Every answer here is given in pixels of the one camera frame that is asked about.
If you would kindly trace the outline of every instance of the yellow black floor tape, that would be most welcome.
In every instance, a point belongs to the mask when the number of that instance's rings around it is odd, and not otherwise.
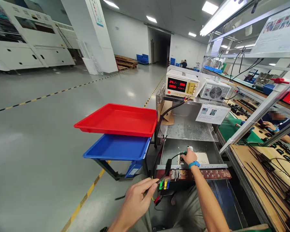
[[[158,83],[158,85],[155,88],[155,90],[152,92],[151,96],[149,97],[149,99],[147,100],[147,102],[143,106],[143,108],[146,107],[147,103],[149,102],[149,100],[151,99],[151,97],[153,96],[153,94],[155,93],[155,91],[157,90],[158,86],[160,85],[160,83],[161,83],[161,81],[163,80],[164,77],[165,77],[165,75],[161,78],[160,82]],[[71,223],[74,221],[74,219],[76,218],[77,214],[79,213],[81,207],[84,205],[85,201],[90,196],[90,194],[93,191],[94,187],[97,185],[98,181],[102,177],[103,173],[104,173],[104,169],[101,170],[101,172],[99,173],[99,175],[95,179],[94,183],[90,186],[89,190],[87,191],[87,193],[85,194],[85,196],[83,197],[83,199],[81,200],[81,202],[78,204],[78,206],[76,207],[76,209],[73,212],[72,216],[69,218],[69,220],[67,221],[67,223],[65,224],[65,226],[63,227],[63,229],[61,230],[61,232],[66,232],[68,230],[68,228],[70,227]]]
[[[106,78],[109,78],[109,77],[112,77],[112,76],[116,76],[116,75],[118,75],[118,74],[123,74],[123,73],[129,72],[129,71],[131,71],[131,70],[132,70],[132,69],[129,69],[129,70],[126,70],[126,71],[120,71],[119,73],[115,73],[115,74],[113,74],[113,75],[111,75],[111,76],[107,76],[107,77],[104,77],[104,78],[101,78],[101,79],[98,79],[98,80],[95,80],[95,81],[91,81],[91,82],[88,82],[88,83],[85,83],[85,84],[77,85],[77,86],[74,86],[74,87],[69,88],[69,89],[65,89],[65,90],[58,91],[58,92],[56,92],[56,93],[51,93],[51,94],[49,94],[49,95],[42,96],[42,97],[39,97],[39,98],[35,98],[35,99],[30,100],[30,101],[26,101],[26,102],[23,102],[23,103],[20,103],[20,104],[16,104],[16,105],[14,105],[14,106],[6,107],[6,108],[3,108],[3,109],[0,109],[0,112],[1,112],[1,111],[4,111],[4,110],[9,110],[9,109],[11,109],[11,108],[14,108],[14,107],[17,107],[17,106],[21,106],[21,105],[24,105],[24,104],[27,104],[27,103],[30,103],[30,102],[35,102],[35,101],[37,101],[37,100],[40,100],[40,99],[43,99],[43,98],[46,98],[46,97],[49,97],[49,96],[56,95],[56,94],[58,94],[58,93],[62,93],[62,92],[69,91],[69,90],[72,90],[72,89],[75,89],[75,88],[78,88],[78,87],[81,87],[81,86],[85,86],[85,85],[88,85],[88,84],[92,84],[92,83],[94,83],[94,82],[101,81],[101,80],[104,80],[104,79],[106,79]]]

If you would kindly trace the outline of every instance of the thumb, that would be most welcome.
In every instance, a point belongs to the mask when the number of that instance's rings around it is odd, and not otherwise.
[[[154,183],[149,189],[144,197],[143,201],[150,203],[152,196],[154,195],[156,188],[158,187],[158,184]]]

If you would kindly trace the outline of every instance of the worker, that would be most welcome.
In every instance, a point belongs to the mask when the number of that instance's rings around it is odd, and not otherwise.
[[[270,132],[276,134],[290,124],[290,120],[276,111],[269,111],[258,121],[258,123],[260,125],[265,125]],[[282,137],[281,140],[285,143],[290,143],[290,133]]]
[[[187,62],[186,62],[186,60],[185,60],[183,63],[181,63],[181,65],[182,65],[183,68],[186,68],[186,67],[187,67]]]
[[[196,154],[188,148],[187,155],[181,155],[189,165],[195,183],[189,190],[176,193],[171,204],[179,205],[178,216],[172,229],[165,231],[220,231],[229,232],[229,227],[218,201],[198,168]],[[157,189],[159,179],[146,178],[140,180],[136,176],[124,199],[123,205],[113,224],[107,232],[152,232],[150,221],[150,204],[154,204],[152,196]]]

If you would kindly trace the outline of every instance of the fan grille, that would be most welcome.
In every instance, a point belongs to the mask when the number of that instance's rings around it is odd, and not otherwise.
[[[209,92],[209,95],[211,98],[219,98],[220,95],[221,95],[222,91],[221,91],[221,88],[219,87],[214,87],[211,89],[211,91]]]

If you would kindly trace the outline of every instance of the hand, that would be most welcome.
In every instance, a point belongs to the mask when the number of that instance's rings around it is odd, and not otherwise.
[[[109,228],[109,232],[124,232],[131,228],[148,210],[159,179],[147,178],[132,185],[127,193],[119,215]]]
[[[192,150],[190,150],[190,148],[188,148],[186,155],[180,155],[180,157],[182,157],[188,165],[198,160],[197,155]]]
[[[276,126],[274,126],[271,122],[264,121],[263,124],[265,125],[265,127],[271,129],[272,131],[277,129]]]

